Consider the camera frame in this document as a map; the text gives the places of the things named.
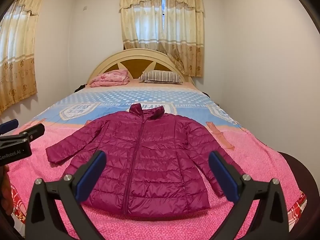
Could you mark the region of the person's left hand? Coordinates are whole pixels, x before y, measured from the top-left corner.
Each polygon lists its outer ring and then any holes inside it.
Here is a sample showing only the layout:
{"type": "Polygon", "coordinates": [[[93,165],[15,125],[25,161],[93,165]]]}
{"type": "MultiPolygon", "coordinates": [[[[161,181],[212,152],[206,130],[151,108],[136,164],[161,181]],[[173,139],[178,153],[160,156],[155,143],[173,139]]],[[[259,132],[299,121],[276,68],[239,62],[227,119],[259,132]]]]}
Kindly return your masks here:
{"type": "Polygon", "coordinates": [[[11,195],[11,183],[8,172],[10,168],[8,165],[3,167],[3,180],[1,183],[1,206],[7,215],[11,215],[13,212],[14,204],[11,195]]]}

